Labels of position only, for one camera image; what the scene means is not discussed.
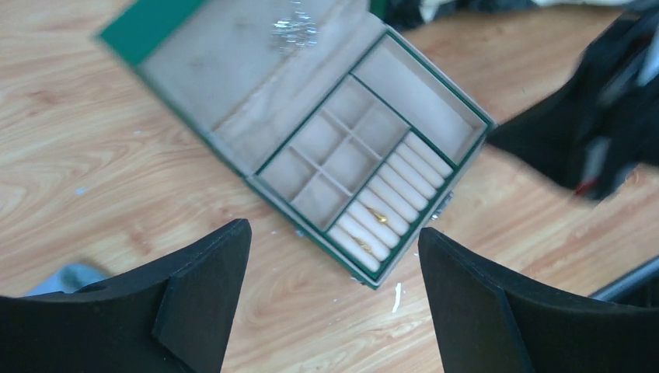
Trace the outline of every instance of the gold earring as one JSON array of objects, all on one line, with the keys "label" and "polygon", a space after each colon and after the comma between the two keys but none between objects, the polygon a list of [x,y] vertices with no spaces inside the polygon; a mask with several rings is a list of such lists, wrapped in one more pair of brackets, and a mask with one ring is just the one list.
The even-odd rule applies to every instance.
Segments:
[{"label": "gold earring", "polygon": [[364,251],[366,253],[369,253],[369,254],[373,255],[373,249],[371,249],[371,247],[366,242],[364,242],[361,239],[358,239],[357,237],[354,237],[354,236],[352,237],[352,239],[359,245],[359,247],[364,249]]},{"label": "gold earring", "polygon": [[376,210],[370,207],[366,207],[366,209],[368,210],[368,212],[373,214],[373,216],[375,216],[376,219],[378,219],[378,222],[380,224],[385,224],[387,222],[387,217],[384,214],[380,214],[379,212],[377,212]]}]

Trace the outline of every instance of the ring roll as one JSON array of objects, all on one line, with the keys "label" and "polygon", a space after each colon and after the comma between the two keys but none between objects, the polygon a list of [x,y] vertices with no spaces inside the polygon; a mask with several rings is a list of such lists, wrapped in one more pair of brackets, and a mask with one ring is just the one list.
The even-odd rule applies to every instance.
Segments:
[{"label": "ring roll", "polygon": [[373,233],[387,247],[393,249],[398,245],[400,238],[388,226],[383,225],[373,214],[358,200],[354,201],[347,209],[350,216],[354,218],[361,226]]},{"label": "ring roll", "polygon": [[400,194],[385,183],[380,176],[373,176],[371,182],[368,183],[368,189],[391,206],[391,208],[398,211],[398,214],[408,223],[416,220],[417,216],[419,216],[418,212],[414,210],[414,207],[410,206],[405,198],[401,197]]},{"label": "ring roll", "polygon": [[391,154],[387,160],[387,164],[391,166],[405,181],[410,183],[417,192],[421,193],[427,200],[430,200],[437,190],[427,182],[421,174],[419,174],[409,163],[400,158],[396,153]]},{"label": "ring roll", "polygon": [[354,241],[357,241],[358,245],[365,244],[368,248],[362,247],[362,249],[365,249],[367,252],[370,251],[370,254],[375,256],[377,260],[382,262],[389,257],[391,251],[387,246],[355,221],[349,214],[343,214],[336,224],[343,228]]},{"label": "ring roll", "polygon": [[334,226],[327,234],[359,263],[364,264],[364,267],[368,268],[371,272],[375,272],[380,268],[380,262],[362,249],[341,227]]},{"label": "ring roll", "polygon": [[364,189],[357,196],[357,200],[365,207],[370,207],[384,214],[387,217],[387,224],[398,236],[404,235],[410,229],[410,225],[394,209],[385,203],[380,197],[376,196],[368,188]]},{"label": "ring roll", "polygon": [[396,154],[400,155],[400,158],[405,159],[410,166],[414,167],[433,188],[439,189],[444,184],[444,178],[417,153],[413,152],[409,146],[405,144],[398,145]]},{"label": "ring roll", "polygon": [[437,172],[443,178],[447,178],[448,175],[451,175],[453,169],[448,163],[444,162],[437,153],[432,150],[428,144],[421,140],[418,136],[410,132],[406,137],[404,143],[409,146],[413,151],[415,151],[421,158],[425,159],[432,168],[436,169]]},{"label": "ring roll", "polygon": [[378,175],[387,182],[401,197],[410,202],[412,207],[421,211],[426,207],[428,201],[413,186],[405,181],[391,166],[384,164],[380,167]]}]

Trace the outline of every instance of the compartment divider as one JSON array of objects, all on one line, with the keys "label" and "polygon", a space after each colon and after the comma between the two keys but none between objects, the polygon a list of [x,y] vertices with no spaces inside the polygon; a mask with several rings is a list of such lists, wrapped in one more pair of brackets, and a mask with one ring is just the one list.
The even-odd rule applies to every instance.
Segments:
[{"label": "compartment divider", "polygon": [[341,129],[343,129],[347,133],[352,132],[352,130],[350,129],[350,127],[347,126],[347,124],[345,124],[339,117],[337,117],[336,114],[332,113],[332,110],[323,107],[319,111],[319,115],[325,116],[325,118],[327,118],[328,121],[333,122],[336,126],[341,127]]},{"label": "compartment divider", "polygon": [[309,188],[310,185],[313,184],[313,182],[316,179],[320,177],[321,174],[322,174],[321,171],[319,169],[316,169],[316,173],[314,173],[313,176],[311,176],[311,179],[309,179],[309,181],[302,187],[302,189],[300,189],[300,191],[297,194],[295,194],[295,197],[291,198],[289,204],[291,206],[295,206],[294,205],[295,201]]},{"label": "compartment divider", "polygon": [[332,159],[332,157],[334,156],[334,154],[336,154],[336,152],[337,152],[339,149],[341,149],[341,147],[342,147],[343,145],[345,145],[346,143],[350,142],[350,140],[351,140],[353,137],[354,137],[354,135],[352,134],[352,132],[350,132],[350,133],[348,134],[348,136],[346,136],[345,138],[343,138],[343,140],[341,140],[341,142],[336,146],[336,148],[334,148],[334,150],[332,150],[332,152],[327,156],[327,159],[325,159],[325,160],[323,161],[322,165],[320,165],[320,168],[325,167],[325,166],[327,165],[327,162],[329,162],[330,159]]},{"label": "compartment divider", "polygon": [[[317,189],[312,188],[313,186],[321,187],[322,184],[325,184],[326,187],[330,189],[327,191],[331,191],[331,194],[319,194]],[[309,198],[309,194],[316,196],[312,204],[309,204],[308,200],[304,202],[304,199]],[[335,204],[330,205],[329,210],[327,210],[326,206],[323,206],[323,204],[326,204],[328,198],[330,200],[338,198],[338,200],[334,201]],[[336,188],[336,184],[325,173],[318,171],[313,178],[309,180],[309,184],[305,185],[300,193],[295,196],[290,205],[310,220],[318,230],[324,232],[328,229],[329,223],[336,220],[336,217],[341,215],[341,212],[346,208],[346,203],[351,199],[352,194],[346,194],[344,191]],[[314,218],[313,215],[315,212],[310,212],[309,208],[311,211],[316,212],[320,210],[322,211],[322,214],[320,216],[316,214],[316,217]]]},{"label": "compartment divider", "polygon": [[373,89],[371,89],[371,87],[369,87],[366,83],[362,82],[352,72],[350,73],[350,75],[352,75],[352,77],[356,81],[358,81],[360,84],[362,84],[364,86],[364,88],[368,89],[368,91],[371,92],[371,94],[373,96],[375,96],[378,100],[380,100],[380,102],[384,103],[393,113],[395,113],[400,119],[402,119],[407,124],[408,131],[410,130],[410,128],[413,128],[414,134],[416,134],[422,140],[424,140],[424,142],[428,146],[430,146],[431,149],[433,149],[437,154],[439,154],[439,156],[442,159],[444,159],[444,161],[447,162],[448,165],[451,166],[451,168],[456,169],[458,167],[458,165],[451,159],[451,157],[446,155],[440,148],[437,147],[437,145],[433,144],[432,141],[430,141],[428,139],[428,137],[426,137],[424,134],[422,134],[421,131],[419,131],[416,127],[414,127],[405,117],[403,117],[403,115],[401,115],[398,111],[396,111],[396,109],[394,109],[393,106],[389,105],[382,97],[380,97],[380,95],[378,95],[375,91],[373,91]]},{"label": "compartment divider", "polygon": [[357,196],[359,195],[359,193],[361,193],[361,191],[364,190],[364,188],[365,188],[365,187],[371,182],[371,179],[372,179],[375,175],[378,174],[378,172],[380,171],[380,168],[381,168],[383,165],[386,164],[386,161],[387,161],[387,159],[389,158],[389,156],[390,156],[391,154],[393,154],[393,153],[396,151],[396,149],[398,148],[398,146],[399,146],[401,143],[403,143],[403,139],[405,138],[405,136],[407,136],[407,134],[410,132],[410,130],[411,130],[411,127],[408,127],[408,128],[406,129],[405,133],[403,134],[403,136],[398,140],[398,142],[396,142],[396,145],[391,149],[391,151],[390,151],[385,157],[382,157],[382,158],[380,159],[380,161],[378,162],[378,165],[375,167],[375,169],[373,170],[373,172],[371,173],[371,175],[369,175],[368,178],[366,178],[366,180],[365,180],[365,181],[359,186],[359,188],[358,188],[357,191],[352,195],[352,197],[350,197],[350,199],[348,199],[348,201],[347,201],[346,204],[345,204],[345,207],[340,211],[340,213],[339,213],[339,214],[338,214],[338,215],[332,220],[332,222],[327,226],[327,229],[325,229],[325,231],[324,231],[325,233],[327,233],[327,232],[328,232],[328,231],[329,231],[329,230],[330,230],[330,229],[336,224],[336,221],[338,221],[339,218],[341,217],[341,213],[345,213],[345,208],[348,207],[348,206],[350,206],[350,204],[352,204],[352,203],[357,199]]},{"label": "compartment divider", "polygon": [[369,153],[371,153],[371,155],[373,155],[378,160],[378,163],[380,163],[382,161],[382,156],[380,154],[378,154],[377,152],[375,152],[375,150],[373,150],[373,148],[368,146],[368,144],[366,144],[366,142],[364,140],[362,140],[356,134],[352,134],[352,137],[356,142],[359,143],[359,145],[363,146],[364,149],[366,149]]},{"label": "compartment divider", "polygon": [[[326,177],[326,178],[327,178],[332,184],[334,184],[335,187],[339,188],[343,193],[347,194],[348,197],[352,197],[352,192],[350,192],[345,186],[343,186],[343,184],[341,184],[341,183],[339,183],[337,180],[335,180],[330,174],[326,173],[325,170],[324,170],[324,169],[323,169],[318,163],[314,162],[313,159],[310,159],[306,154],[304,154],[303,151],[301,151],[300,149],[298,149],[297,147],[295,147],[295,144],[291,144],[291,150],[292,150],[293,152],[295,152],[295,154],[300,155],[300,157],[302,157],[305,161],[309,162],[309,164],[311,164],[311,166],[313,166],[313,167],[316,169],[316,174],[322,174],[322,175],[325,176],[325,177]],[[316,174],[315,174],[314,176],[312,176],[312,178],[309,180],[308,184],[310,184],[310,183],[312,182],[312,180],[314,180],[314,179],[316,178]],[[305,188],[306,188],[306,186],[304,186],[304,187],[300,190],[300,193],[301,193]]]},{"label": "compartment divider", "polygon": [[326,107],[323,107],[323,112],[327,114],[329,118],[334,120],[336,123],[340,124],[344,129],[348,130],[349,132],[354,132],[357,129],[357,126],[359,125],[360,122],[364,120],[368,116],[368,113],[373,110],[375,107],[376,102],[373,100],[370,105],[364,110],[364,112],[359,116],[359,118],[355,121],[354,126],[350,127],[348,124],[345,124],[335,113],[332,113],[332,110]]},{"label": "compartment divider", "polygon": [[359,129],[360,129],[362,126],[364,126],[366,123],[368,123],[368,122],[366,121],[366,120],[368,119],[368,116],[369,116],[374,110],[377,110],[377,109],[378,109],[377,105],[375,105],[375,103],[373,103],[373,104],[372,104],[372,105],[371,105],[371,106],[370,106],[370,107],[364,112],[364,115],[362,115],[362,116],[359,118],[359,120],[357,121],[357,123],[354,125],[354,128],[353,128],[352,131],[355,132],[355,133],[356,133],[357,131],[359,131]]}]

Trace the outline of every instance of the wooden surface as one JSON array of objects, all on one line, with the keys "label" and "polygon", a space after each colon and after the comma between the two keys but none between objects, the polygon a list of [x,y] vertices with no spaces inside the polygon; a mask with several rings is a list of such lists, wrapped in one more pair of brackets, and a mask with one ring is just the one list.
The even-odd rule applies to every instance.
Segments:
[{"label": "wooden surface", "polygon": [[[253,248],[225,371],[439,370],[416,250],[371,291],[297,237],[93,42],[127,3],[0,3],[0,292],[20,296],[74,261],[118,274],[248,218]],[[614,17],[467,15],[407,36],[503,120],[559,87]],[[592,208],[486,150],[455,193],[434,227],[578,294],[659,253],[654,173]]]}]

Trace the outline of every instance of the jewelry box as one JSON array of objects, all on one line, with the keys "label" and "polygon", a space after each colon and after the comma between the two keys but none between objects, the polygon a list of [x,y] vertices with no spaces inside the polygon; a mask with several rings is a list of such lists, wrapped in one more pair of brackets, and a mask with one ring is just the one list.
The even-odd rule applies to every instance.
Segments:
[{"label": "jewelry box", "polygon": [[366,0],[138,0],[99,38],[264,200],[378,288],[491,118]]}]

